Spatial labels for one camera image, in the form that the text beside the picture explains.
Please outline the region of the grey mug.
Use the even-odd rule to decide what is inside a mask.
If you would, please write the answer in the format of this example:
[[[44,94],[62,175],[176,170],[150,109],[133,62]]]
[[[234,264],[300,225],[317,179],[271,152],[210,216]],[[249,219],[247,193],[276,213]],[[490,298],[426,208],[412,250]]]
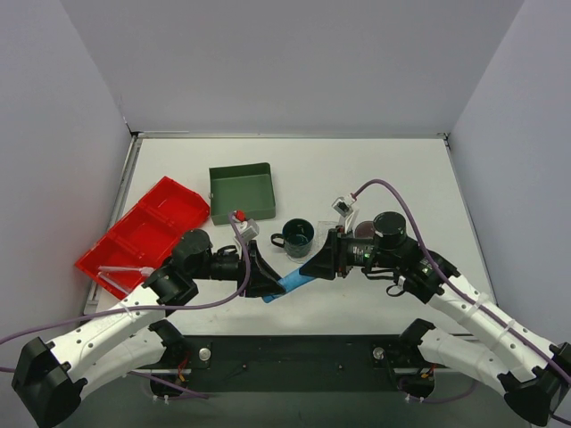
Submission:
[[[375,235],[374,223],[372,221],[363,221],[354,229],[354,236],[359,239],[373,238]]]

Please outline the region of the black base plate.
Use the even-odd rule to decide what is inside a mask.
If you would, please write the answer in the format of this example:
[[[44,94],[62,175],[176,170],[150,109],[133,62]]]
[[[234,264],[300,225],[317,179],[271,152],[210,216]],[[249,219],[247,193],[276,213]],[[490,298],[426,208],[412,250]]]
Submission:
[[[142,367],[154,395],[177,397],[174,384],[214,395],[222,392],[394,391],[403,376],[431,363],[395,334],[188,335]]]

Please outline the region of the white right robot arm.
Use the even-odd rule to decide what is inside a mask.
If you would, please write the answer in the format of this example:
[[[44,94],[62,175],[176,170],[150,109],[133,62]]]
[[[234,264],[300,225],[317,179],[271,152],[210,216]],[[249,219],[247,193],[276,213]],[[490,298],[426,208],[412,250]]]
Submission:
[[[356,238],[341,227],[328,232],[322,249],[300,272],[325,280],[352,268],[365,276],[393,272],[396,286],[468,330],[466,342],[426,320],[415,320],[401,340],[422,359],[447,366],[497,391],[528,423],[545,426],[570,390],[570,345],[557,345],[524,327],[478,291],[446,259],[423,251],[408,237],[406,220],[384,212],[372,222],[374,234]]]

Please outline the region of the dark green mug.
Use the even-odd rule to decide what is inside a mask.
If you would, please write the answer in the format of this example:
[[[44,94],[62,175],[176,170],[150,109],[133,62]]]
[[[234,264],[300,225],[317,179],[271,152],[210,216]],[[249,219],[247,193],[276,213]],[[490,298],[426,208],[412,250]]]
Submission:
[[[306,219],[293,218],[285,222],[280,233],[272,234],[270,242],[295,259],[310,253],[315,229]]]

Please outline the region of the blue toothpaste tube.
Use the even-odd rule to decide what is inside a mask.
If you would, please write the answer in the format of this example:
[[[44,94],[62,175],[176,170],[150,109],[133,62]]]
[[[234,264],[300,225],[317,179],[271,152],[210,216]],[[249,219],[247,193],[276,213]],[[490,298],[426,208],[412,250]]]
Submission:
[[[265,303],[271,303],[273,300],[276,300],[314,280],[315,277],[303,275],[300,269],[296,269],[278,281],[280,292],[264,296],[262,300]]]

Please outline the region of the red plastic organizer box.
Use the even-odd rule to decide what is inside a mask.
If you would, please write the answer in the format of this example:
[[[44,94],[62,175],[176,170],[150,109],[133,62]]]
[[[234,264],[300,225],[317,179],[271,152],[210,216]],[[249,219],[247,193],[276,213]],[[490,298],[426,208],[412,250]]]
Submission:
[[[104,273],[100,266],[158,268],[186,231],[210,216],[202,196],[163,177],[96,244],[75,267],[122,300],[145,277],[137,273]]]

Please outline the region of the clear textured acrylic holder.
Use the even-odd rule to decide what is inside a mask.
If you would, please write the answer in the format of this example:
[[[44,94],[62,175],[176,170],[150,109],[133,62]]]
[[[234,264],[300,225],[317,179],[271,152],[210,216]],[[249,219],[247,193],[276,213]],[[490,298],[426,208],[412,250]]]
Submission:
[[[320,220],[317,225],[317,231],[320,234],[326,234],[329,229],[336,228],[337,226],[337,221]]]

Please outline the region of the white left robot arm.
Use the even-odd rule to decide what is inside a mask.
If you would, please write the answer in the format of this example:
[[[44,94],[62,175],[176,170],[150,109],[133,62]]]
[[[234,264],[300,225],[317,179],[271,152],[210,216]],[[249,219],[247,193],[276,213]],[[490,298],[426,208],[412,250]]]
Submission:
[[[91,392],[136,368],[157,362],[175,366],[186,344],[167,318],[192,308],[197,280],[235,281],[235,297],[285,294],[283,279],[261,257],[257,243],[241,234],[235,238],[236,245],[213,251],[205,231],[186,232],[168,258],[113,307],[82,317],[66,334],[26,343],[12,388],[36,424],[57,426]]]

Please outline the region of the green plastic tray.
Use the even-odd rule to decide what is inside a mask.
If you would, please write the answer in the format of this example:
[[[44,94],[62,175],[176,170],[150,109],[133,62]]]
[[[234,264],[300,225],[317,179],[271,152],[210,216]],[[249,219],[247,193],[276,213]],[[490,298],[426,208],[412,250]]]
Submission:
[[[246,217],[267,220],[277,206],[271,167],[267,162],[209,169],[211,220],[215,226],[228,223],[228,213],[241,210]]]

